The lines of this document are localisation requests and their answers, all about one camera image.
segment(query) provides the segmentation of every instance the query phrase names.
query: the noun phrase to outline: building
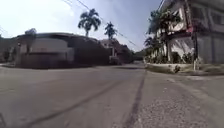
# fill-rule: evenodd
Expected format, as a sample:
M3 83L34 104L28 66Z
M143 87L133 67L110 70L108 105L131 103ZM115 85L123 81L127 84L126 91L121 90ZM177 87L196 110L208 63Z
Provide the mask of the building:
M101 45L110 51L110 58L117 59L119 63L130 63L133 61L133 54L127 45L122 45L116 39L100 40Z
M16 65L28 68L59 68L109 62L109 52L93 38L69 33L20 35Z
M159 10L170 9L182 21L171 26L169 56L176 51L180 56L194 49L192 25L197 27L198 57L201 63L224 63L224 1L223 0L163 0Z

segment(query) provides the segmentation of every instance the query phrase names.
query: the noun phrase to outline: asphalt road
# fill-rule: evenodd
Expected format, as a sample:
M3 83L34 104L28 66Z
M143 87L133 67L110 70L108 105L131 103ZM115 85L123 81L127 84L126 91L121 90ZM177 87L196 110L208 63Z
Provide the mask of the asphalt road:
M224 77L0 68L0 128L223 128Z

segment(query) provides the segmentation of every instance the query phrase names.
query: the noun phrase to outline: bush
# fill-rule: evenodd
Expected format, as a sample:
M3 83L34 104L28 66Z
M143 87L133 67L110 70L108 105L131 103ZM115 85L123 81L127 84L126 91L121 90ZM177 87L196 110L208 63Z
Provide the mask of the bush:
M182 59L184 60L185 63L187 64L191 64L193 63L193 56L191 53L187 53L187 54L184 54Z
M180 63L181 62L181 57L178 54L178 52L172 52L172 57L173 57L173 63Z

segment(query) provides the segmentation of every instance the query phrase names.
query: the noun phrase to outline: utility pole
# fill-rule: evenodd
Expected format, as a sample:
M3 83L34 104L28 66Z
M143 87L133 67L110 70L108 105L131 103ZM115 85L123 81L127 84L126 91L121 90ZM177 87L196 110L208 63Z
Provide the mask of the utility pole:
M194 58L194 71L197 70L197 61L198 61L198 40L197 40L197 28L195 28L195 24L194 24L194 20L193 20L193 17L192 17L192 12L191 12L191 7L189 5L189 0L185 0L185 4L186 4L186 8L187 8L187 16L188 16L188 19L189 19L189 26L192 28L192 31L191 31L191 39L193 41L193 44L194 44L194 55L193 55L193 58Z

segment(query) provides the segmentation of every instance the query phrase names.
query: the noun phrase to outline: window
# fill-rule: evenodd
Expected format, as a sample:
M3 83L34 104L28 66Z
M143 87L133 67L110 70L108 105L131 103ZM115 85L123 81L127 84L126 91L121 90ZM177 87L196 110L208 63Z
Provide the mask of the window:
M211 13L211 16L212 16L212 20L215 24L224 25L224 17L223 16L221 16L220 14L214 13L214 12Z
M204 14L201 8L197 8L197 7L192 7L191 8L191 15L193 18L197 18L197 19L204 19Z

